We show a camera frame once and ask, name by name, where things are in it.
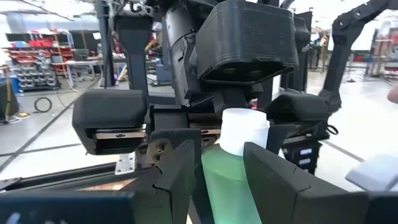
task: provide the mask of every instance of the table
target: table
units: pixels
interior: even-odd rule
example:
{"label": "table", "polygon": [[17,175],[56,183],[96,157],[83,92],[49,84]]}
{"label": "table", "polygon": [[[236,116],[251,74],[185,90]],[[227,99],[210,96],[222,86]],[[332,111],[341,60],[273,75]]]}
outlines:
{"label": "table", "polygon": [[65,65],[67,67],[67,74],[68,74],[68,81],[71,87],[75,87],[75,83],[73,82],[73,77],[72,77],[72,71],[70,69],[70,67],[72,66],[82,66],[82,65],[86,65],[86,66],[90,66],[91,71],[93,71],[93,75],[95,75],[94,72],[94,66],[95,65],[102,65],[103,62],[102,60],[87,60],[87,61],[73,61],[73,60],[69,60],[67,62],[62,62],[62,63],[53,63],[52,65]]}
{"label": "table", "polygon": [[[113,57],[113,62],[114,63],[125,63],[126,58],[125,57]],[[88,57],[87,60],[84,60],[84,61],[69,60],[67,62],[62,62],[62,63],[53,63],[52,65],[65,65],[67,67],[67,75],[68,75],[69,84],[71,87],[75,87],[76,85],[73,82],[72,71],[71,71],[70,67],[82,66],[82,65],[90,66],[91,70],[93,71],[93,75],[95,75],[94,66],[102,65],[102,64],[103,64],[103,60],[101,57]]]}

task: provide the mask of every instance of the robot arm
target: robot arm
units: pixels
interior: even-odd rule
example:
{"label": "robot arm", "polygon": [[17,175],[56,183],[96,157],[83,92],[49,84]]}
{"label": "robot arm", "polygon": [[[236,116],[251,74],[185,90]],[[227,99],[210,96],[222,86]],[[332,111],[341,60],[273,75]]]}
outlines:
{"label": "robot arm", "polygon": [[280,4],[281,8],[288,9],[290,5],[294,2],[294,0],[285,0]]}
{"label": "robot arm", "polygon": [[344,75],[346,62],[351,53],[351,46],[361,34],[364,26],[386,9],[398,9],[396,0],[370,0],[350,12],[337,17],[332,25],[335,46],[329,62],[323,89],[319,93],[334,113],[341,108],[339,94],[340,83]]}

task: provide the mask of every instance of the metal bracket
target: metal bracket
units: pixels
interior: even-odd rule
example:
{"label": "metal bracket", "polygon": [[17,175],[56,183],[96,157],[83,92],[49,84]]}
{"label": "metal bracket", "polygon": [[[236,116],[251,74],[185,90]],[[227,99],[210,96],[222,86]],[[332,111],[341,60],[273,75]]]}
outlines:
{"label": "metal bracket", "polygon": [[116,175],[129,174],[136,169],[136,152],[130,154],[121,154],[119,160],[116,162],[114,173]]}

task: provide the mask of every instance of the green bottle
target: green bottle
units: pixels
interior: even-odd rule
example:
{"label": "green bottle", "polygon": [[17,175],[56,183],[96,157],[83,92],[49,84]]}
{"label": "green bottle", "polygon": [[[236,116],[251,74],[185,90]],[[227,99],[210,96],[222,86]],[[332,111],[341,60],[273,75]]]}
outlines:
{"label": "green bottle", "polygon": [[268,129],[263,112],[224,110],[220,144],[207,147],[201,157],[215,224],[261,224],[246,178],[243,145],[265,148]]}

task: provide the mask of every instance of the gray floor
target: gray floor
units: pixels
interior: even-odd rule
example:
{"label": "gray floor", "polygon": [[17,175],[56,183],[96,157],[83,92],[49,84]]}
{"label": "gray floor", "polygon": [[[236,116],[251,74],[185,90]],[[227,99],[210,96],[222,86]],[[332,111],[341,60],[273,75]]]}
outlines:
{"label": "gray floor", "polygon": [[[380,80],[364,80],[363,70],[351,71],[343,81],[341,98],[343,107],[330,118],[340,134],[323,143],[318,162],[317,176],[347,190],[360,190],[345,181],[345,174],[361,160],[377,153],[397,153],[394,134],[398,130],[398,105],[387,101],[391,83]],[[317,94],[325,75],[308,74],[308,92]],[[93,166],[114,162],[117,156],[90,156],[80,145],[71,126],[72,107],[68,106],[92,82],[78,83],[71,91],[63,82],[63,89],[56,92],[27,93],[18,96],[19,103],[30,117],[18,123],[0,126],[0,179],[30,177],[33,175]],[[118,88],[127,89],[127,83]],[[168,87],[156,87],[157,95],[169,95]],[[34,100],[46,96],[53,102],[48,113],[34,113]]]}

